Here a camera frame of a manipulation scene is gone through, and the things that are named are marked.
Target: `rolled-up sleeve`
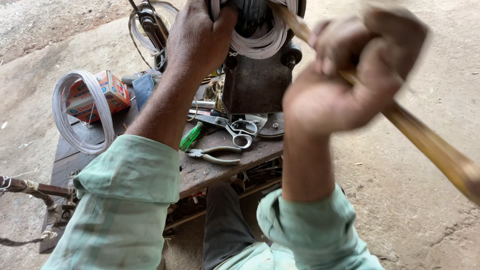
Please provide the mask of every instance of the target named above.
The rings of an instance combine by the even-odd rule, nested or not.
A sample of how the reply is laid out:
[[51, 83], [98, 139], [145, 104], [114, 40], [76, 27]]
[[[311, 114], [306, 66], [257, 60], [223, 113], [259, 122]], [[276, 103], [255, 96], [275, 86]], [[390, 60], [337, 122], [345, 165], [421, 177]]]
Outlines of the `rolled-up sleeve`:
[[156, 269], [179, 168], [171, 147], [119, 136], [74, 179], [81, 201], [42, 269]]
[[284, 200], [281, 192], [261, 201], [257, 220], [270, 240], [292, 250], [299, 270], [383, 269], [359, 239], [355, 210], [338, 185], [328, 198], [314, 203]]

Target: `dark trousers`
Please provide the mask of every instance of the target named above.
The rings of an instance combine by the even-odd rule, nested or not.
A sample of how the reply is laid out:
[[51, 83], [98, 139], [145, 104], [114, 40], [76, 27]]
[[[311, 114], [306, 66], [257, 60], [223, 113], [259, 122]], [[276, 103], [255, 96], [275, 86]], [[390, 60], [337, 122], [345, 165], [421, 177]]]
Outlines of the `dark trousers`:
[[203, 270], [212, 270], [256, 242], [240, 211], [239, 196], [227, 183], [207, 189]]

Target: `bolt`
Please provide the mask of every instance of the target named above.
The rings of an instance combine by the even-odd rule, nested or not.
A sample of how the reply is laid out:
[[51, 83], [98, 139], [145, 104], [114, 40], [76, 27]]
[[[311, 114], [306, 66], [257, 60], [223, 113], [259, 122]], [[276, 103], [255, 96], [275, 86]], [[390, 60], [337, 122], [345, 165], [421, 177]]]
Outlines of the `bolt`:
[[61, 215], [61, 218], [63, 218], [64, 220], [69, 220], [70, 219], [70, 211], [65, 211], [63, 212], [63, 214]]

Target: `man's left hand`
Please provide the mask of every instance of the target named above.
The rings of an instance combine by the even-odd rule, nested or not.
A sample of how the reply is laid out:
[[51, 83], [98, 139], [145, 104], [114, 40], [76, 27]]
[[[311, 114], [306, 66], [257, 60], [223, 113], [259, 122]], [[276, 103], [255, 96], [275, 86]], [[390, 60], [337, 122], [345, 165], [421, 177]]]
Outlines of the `man's left hand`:
[[178, 13], [167, 41], [168, 68], [176, 73], [202, 80], [215, 71], [227, 57], [237, 7], [220, 10], [212, 22], [205, 0], [189, 0]]

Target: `wooden stick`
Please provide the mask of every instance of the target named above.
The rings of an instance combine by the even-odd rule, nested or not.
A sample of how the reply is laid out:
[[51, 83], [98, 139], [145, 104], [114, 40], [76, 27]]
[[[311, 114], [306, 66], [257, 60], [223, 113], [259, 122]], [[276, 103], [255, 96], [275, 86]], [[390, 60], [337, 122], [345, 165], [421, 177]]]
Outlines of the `wooden stick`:
[[[274, 14], [286, 23], [293, 33], [308, 43], [312, 28], [286, 6], [267, 1]], [[359, 83], [355, 72], [340, 72], [352, 85]], [[468, 199], [480, 206], [480, 168], [460, 151], [393, 101], [382, 114], [395, 125]]]

